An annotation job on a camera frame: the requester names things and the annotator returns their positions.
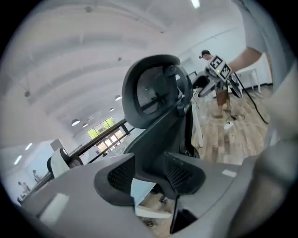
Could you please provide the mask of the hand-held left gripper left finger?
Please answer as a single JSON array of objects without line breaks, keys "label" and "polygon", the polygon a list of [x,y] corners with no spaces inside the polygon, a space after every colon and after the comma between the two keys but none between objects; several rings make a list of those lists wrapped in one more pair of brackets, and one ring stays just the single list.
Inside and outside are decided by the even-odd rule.
[{"label": "hand-held left gripper left finger", "polygon": [[130,185],[134,154],[75,167],[22,204],[45,238],[155,238],[135,215]]}]

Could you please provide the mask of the white table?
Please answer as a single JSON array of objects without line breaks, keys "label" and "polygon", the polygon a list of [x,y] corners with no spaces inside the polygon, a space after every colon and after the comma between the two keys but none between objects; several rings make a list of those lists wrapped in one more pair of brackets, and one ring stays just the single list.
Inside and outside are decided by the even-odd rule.
[{"label": "white table", "polygon": [[238,71],[237,76],[239,77],[241,83],[243,84],[242,85],[243,89],[250,88],[254,90],[256,88],[257,91],[261,93],[261,85],[257,75],[257,70],[255,68]]}]

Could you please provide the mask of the group of round ceiling lamps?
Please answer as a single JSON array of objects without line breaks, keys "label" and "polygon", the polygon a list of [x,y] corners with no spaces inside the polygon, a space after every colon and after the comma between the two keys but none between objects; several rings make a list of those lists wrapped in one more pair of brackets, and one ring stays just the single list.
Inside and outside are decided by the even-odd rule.
[{"label": "group of round ceiling lamps", "polygon": [[[115,101],[119,101],[121,98],[122,98],[121,95],[116,95],[116,97],[115,97]],[[80,123],[80,120],[78,120],[78,119],[73,119],[72,122],[71,122],[71,126],[75,126],[75,125],[77,125],[77,124],[79,124],[79,123]]]}]

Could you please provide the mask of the person's right forearm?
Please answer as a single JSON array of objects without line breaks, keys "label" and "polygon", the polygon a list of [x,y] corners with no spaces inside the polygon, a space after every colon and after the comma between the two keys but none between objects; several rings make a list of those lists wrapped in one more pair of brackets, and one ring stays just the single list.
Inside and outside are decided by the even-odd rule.
[{"label": "person's right forearm", "polygon": [[233,73],[236,73],[239,70],[242,70],[246,67],[257,62],[262,56],[262,53],[250,48],[246,47],[244,51],[242,51],[233,61],[231,61],[228,65],[230,66]]}]

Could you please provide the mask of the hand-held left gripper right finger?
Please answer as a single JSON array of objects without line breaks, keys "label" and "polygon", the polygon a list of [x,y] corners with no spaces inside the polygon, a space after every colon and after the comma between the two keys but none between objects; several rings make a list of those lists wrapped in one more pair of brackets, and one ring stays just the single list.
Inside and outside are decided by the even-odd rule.
[{"label": "hand-held left gripper right finger", "polygon": [[255,156],[241,165],[165,153],[164,172],[175,192],[174,224],[231,223],[252,178]]}]

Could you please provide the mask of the person's light blue shirt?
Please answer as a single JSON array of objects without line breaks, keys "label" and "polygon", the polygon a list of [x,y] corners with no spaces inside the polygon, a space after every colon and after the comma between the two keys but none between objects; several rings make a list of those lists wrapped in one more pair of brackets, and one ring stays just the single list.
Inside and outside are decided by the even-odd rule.
[{"label": "person's light blue shirt", "polygon": [[265,55],[273,93],[265,102],[270,115],[265,146],[298,137],[298,58],[275,20],[256,0],[232,0],[244,25],[246,47]]}]

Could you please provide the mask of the large window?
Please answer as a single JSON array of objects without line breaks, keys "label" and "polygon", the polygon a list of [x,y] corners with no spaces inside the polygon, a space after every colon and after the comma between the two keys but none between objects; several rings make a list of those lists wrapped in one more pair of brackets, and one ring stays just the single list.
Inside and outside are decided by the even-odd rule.
[{"label": "large window", "polygon": [[[106,119],[100,124],[96,125],[92,129],[87,131],[88,136],[91,139],[95,139],[98,136],[101,136],[106,130],[111,128],[116,124],[116,121],[113,117]],[[120,139],[123,136],[122,131],[118,128],[114,132],[110,133],[106,137],[104,137],[101,141],[99,141],[95,147],[97,148],[97,153],[102,153],[105,151],[106,154],[113,151],[118,145],[123,142],[123,139]]]}]

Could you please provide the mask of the black office chair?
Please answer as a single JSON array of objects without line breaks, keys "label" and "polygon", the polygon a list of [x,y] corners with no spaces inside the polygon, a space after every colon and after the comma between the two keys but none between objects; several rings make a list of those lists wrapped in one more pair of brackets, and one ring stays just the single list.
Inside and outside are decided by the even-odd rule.
[{"label": "black office chair", "polygon": [[57,149],[47,161],[47,169],[54,178],[81,165],[83,165],[82,160],[78,156],[70,157],[63,147]]},{"label": "black office chair", "polygon": [[127,71],[122,107],[127,122],[142,133],[125,150],[135,158],[126,165],[119,188],[125,196],[130,196],[133,177],[156,183],[176,202],[204,184],[204,171],[190,163],[199,159],[191,143],[192,94],[191,81],[176,56],[148,56]]}]

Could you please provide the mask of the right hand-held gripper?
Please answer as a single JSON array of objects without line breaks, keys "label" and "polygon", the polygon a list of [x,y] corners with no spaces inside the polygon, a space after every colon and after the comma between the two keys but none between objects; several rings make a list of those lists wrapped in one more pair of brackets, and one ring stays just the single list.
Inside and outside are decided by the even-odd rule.
[{"label": "right hand-held gripper", "polygon": [[209,76],[203,75],[198,78],[197,87],[201,89],[198,93],[198,97],[202,98],[211,93],[217,84],[216,78],[219,78],[223,82],[227,81],[227,86],[234,96],[242,98],[242,89],[237,75],[232,73],[231,67],[221,57],[214,55],[208,61],[205,70]]}]

